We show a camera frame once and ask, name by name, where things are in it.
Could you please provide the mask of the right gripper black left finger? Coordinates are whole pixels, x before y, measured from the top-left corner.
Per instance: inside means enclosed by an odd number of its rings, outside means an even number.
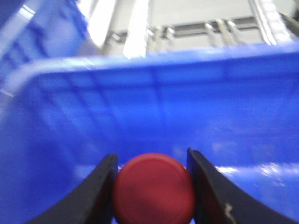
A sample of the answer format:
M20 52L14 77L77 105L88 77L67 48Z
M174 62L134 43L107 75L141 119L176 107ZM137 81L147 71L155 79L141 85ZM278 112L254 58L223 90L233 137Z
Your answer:
M117 154L107 154L71 193L28 224L111 224Z

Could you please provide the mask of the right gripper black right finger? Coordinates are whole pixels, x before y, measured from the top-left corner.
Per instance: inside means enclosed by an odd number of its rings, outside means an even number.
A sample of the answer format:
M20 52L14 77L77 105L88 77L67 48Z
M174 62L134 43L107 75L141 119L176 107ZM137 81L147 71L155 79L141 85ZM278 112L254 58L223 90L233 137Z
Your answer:
M187 150L187 170L195 189L197 224L292 224L293 220L259 202L221 174L207 158Z

